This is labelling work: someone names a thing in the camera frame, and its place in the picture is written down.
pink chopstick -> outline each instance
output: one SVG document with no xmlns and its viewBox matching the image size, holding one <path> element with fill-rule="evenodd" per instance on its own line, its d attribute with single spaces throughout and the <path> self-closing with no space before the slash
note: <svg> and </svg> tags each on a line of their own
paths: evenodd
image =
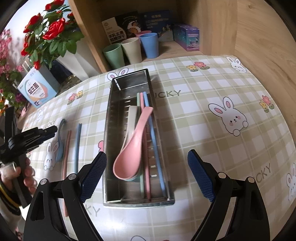
<svg viewBox="0 0 296 241">
<path fill-rule="evenodd" d="M 144 96 L 143 93 L 140 93 L 140 105 L 141 111 L 144 109 Z M 146 196 L 147 199 L 151 199 L 151 192 L 150 192 L 150 174 L 149 174 L 149 162 L 148 162 L 148 147 L 147 147 L 147 134 L 146 128 L 143 132 L 143 153 L 144 153 L 144 171 L 145 171 L 145 186 L 146 186 Z"/>
<path fill-rule="evenodd" d="M 68 162 L 70 137 L 71 137 L 71 130 L 68 131 L 68 136 L 67 136 L 67 140 L 66 140 L 65 155 L 64 155 L 64 160 L 63 160 L 63 180 L 65 180 L 66 176 L 67 176 L 67 162 Z M 65 217 L 68 217 L 68 212 L 67 212 L 65 202 L 64 202 L 64 210 L 65 210 Z"/>
</svg>

green cup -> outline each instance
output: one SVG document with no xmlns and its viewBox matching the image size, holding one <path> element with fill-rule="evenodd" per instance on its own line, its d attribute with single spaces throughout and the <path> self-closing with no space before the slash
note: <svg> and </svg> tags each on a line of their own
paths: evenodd
<svg viewBox="0 0 296 241">
<path fill-rule="evenodd" d="M 125 66 L 121 44 L 111 44 L 103 49 L 103 53 L 113 69 Z"/>
</svg>

pink cup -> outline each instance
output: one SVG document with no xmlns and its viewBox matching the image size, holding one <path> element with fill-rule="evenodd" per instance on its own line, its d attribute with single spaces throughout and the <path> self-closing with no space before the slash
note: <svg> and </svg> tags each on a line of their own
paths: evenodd
<svg viewBox="0 0 296 241">
<path fill-rule="evenodd" d="M 142 36 L 143 34 L 149 34 L 149 33 L 152 33 L 151 30 L 146 30 L 146 31 L 142 31 L 142 32 L 138 32 L 136 34 L 136 37 L 139 38 L 140 36 Z"/>
</svg>

stainless steel cutlery holder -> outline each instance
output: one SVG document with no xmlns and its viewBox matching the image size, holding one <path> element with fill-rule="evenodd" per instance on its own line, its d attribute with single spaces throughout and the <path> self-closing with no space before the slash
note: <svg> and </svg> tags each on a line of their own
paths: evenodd
<svg viewBox="0 0 296 241">
<path fill-rule="evenodd" d="M 137 93 L 144 91 L 147 92 L 150 106 L 153 107 L 153 127 L 165 183 L 165 195 L 163 195 L 151 143 L 150 128 L 146 126 L 150 171 L 150 200 L 143 196 L 141 192 L 139 177 L 134 181 L 121 180 L 116 178 L 112 169 L 125 137 L 128 108 L 131 105 L 137 105 Z M 105 206 L 145 208 L 172 205 L 175 202 L 166 173 L 165 164 L 167 160 L 165 153 L 162 151 L 161 129 L 158 123 L 155 99 L 154 95 L 150 93 L 153 93 L 153 90 L 148 69 L 125 74 L 112 80 L 104 133 L 104 150 L 108 160 L 103 176 L 103 204 Z"/>
</svg>

white flower pot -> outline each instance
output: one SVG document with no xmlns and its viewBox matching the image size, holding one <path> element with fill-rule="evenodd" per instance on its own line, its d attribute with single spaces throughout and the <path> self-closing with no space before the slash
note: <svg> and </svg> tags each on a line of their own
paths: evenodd
<svg viewBox="0 0 296 241">
<path fill-rule="evenodd" d="M 85 38 L 77 42 L 76 54 L 67 51 L 64 57 L 60 56 L 57 60 L 82 81 L 101 74 Z"/>
</svg>

